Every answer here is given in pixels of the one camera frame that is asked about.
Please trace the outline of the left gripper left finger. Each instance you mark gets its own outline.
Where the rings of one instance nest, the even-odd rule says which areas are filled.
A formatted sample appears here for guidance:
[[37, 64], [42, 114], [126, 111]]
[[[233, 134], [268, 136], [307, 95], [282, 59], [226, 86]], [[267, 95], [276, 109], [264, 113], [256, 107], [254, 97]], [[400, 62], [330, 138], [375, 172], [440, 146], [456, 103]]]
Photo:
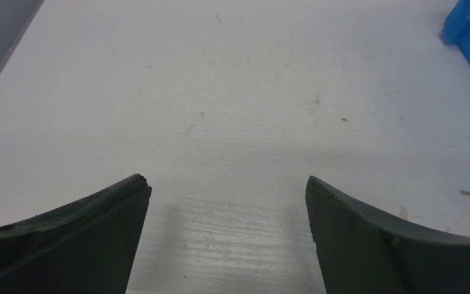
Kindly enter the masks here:
[[125, 293], [151, 192], [135, 174], [0, 227], [0, 293]]

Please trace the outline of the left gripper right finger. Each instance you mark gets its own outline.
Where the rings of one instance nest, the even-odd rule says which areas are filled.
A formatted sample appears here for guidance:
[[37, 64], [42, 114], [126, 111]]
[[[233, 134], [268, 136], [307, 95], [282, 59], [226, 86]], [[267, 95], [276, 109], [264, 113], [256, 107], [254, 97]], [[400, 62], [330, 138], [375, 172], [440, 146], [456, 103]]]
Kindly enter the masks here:
[[315, 176], [305, 201], [327, 293], [470, 293], [470, 237], [409, 222]]

